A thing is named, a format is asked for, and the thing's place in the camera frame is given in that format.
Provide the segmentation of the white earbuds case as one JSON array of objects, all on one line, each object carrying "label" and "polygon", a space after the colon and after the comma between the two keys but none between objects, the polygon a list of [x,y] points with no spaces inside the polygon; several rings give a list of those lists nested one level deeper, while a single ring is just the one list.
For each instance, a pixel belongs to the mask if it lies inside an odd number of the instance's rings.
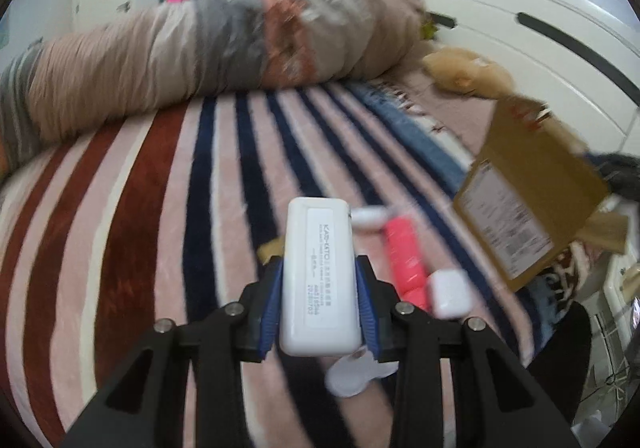
[{"label": "white earbuds case", "polygon": [[468,276],[462,269],[438,269],[427,279],[431,314],[440,320],[459,320],[473,308]]}]

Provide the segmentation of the gold flat bar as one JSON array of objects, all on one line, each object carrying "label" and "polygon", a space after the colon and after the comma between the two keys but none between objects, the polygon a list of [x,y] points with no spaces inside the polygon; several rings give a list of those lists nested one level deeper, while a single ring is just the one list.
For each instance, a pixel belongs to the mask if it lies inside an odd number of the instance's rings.
[{"label": "gold flat bar", "polygon": [[284,238],[277,237],[258,247],[257,256],[260,264],[267,265],[270,259],[275,256],[282,257],[284,252]]}]

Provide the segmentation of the white power bank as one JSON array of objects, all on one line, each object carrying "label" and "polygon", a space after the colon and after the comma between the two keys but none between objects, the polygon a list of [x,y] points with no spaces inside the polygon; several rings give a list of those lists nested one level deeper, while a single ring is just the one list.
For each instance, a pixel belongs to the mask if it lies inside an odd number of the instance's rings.
[{"label": "white power bank", "polygon": [[361,343],[349,206],[296,197],[285,229],[281,348],[292,357],[329,357]]}]

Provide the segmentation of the rolled pink grey duvet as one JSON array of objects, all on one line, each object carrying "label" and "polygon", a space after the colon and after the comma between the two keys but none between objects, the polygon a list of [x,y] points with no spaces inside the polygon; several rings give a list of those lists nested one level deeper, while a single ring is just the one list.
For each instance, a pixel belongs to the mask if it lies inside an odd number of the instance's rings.
[{"label": "rolled pink grey duvet", "polygon": [[184,0],[37,42],[2,70],[2,174],[194,96],[378,77],[427,19],[423,0]]}]

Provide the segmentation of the white tape roll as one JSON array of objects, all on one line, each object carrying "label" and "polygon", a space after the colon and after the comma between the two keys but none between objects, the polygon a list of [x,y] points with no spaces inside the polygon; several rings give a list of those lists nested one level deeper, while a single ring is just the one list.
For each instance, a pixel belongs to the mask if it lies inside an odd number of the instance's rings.
[{"label": "white tape roll", "polygon": [[397,361],[377,361],[367,347],[343,356],[326,371],[326,388],[340,398],[355,397],[363,392],[372,381],[385,379],[398,371]]}]

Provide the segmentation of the white bed headboard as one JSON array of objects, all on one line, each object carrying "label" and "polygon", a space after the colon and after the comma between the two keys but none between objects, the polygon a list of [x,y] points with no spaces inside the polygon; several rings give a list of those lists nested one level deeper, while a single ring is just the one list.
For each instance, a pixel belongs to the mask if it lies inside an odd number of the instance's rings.
[{"label": "white bed headboard", "polygon": [[639,152],[639,34],[588,0],[424,0],[437,44],[473,50],[596,152]]}]

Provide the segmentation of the white oval cap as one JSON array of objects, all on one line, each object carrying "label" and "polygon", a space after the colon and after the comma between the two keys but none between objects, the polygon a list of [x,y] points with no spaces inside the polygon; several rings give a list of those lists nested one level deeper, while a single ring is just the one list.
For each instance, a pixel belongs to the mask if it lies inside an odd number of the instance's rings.
[{"label": "white oval cap", "polygon": [[358,207],[350,211],[352,227],[362,232],[378,232],[397,216],[398,212],[393,208],[382,205]]}]

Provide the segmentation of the striped pink fleece blanket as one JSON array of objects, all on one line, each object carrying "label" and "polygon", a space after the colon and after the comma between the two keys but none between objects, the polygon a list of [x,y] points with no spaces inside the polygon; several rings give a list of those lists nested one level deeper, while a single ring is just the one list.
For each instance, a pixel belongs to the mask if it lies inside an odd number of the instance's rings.
[{"label": "striped pink fleece blanket", "polygon": [[158,318],[185,323],[262,271],[294,197],[408,216],[431,269],[461,268],[474,309],[522,359],[548,341],[451,202],[487,100],[424,86],[419,114],[365,85],[195,100],[44,152],[1,188],[1,391],[41,447]]}]

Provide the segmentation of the brown cardboard box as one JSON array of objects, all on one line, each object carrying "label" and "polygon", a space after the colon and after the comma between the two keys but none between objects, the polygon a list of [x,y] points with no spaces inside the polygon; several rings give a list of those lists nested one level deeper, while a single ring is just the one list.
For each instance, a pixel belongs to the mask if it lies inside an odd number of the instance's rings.
[{"label": "brown cardboard box", "polygon": [[604,210],[611,190],[587,153],[544,104],[521,96],[496,102],[454,209],[511,291],[574,241],[625,253],[629,220]]}]

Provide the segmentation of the green plush toy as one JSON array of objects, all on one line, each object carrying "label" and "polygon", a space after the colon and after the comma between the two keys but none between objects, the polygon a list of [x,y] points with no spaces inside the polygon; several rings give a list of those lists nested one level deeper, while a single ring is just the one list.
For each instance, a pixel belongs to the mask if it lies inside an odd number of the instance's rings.
[{"label": "green plush toy", "polygon": [[423,40],[433,40],[438,32],[438,26],[433,21],[428,21],[421,26],[421,38]]}]

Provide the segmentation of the tan plush dog toy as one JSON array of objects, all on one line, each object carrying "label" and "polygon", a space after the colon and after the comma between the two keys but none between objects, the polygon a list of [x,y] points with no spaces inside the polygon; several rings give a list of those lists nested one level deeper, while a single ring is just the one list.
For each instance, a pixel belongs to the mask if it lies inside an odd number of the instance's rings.
[{"label": "tan plush dog toy", "polygon": [[442,47],[424,56],[422,65],[436,87],[448,92],[499,99],[515,91],[504,67],[468,49]]}]

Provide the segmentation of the pink highlighter pen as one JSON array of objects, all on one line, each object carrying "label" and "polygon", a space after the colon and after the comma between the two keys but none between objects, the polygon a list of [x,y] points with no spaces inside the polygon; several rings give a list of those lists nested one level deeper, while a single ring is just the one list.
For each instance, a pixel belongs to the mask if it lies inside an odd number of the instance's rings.
[{"label": "pink highlighter pen", "polygon": [[384,235],[392,283],[398,296],[413,306],[429,311],[428,275],[411,220],[400,216],[392,218],[384,226]]}]

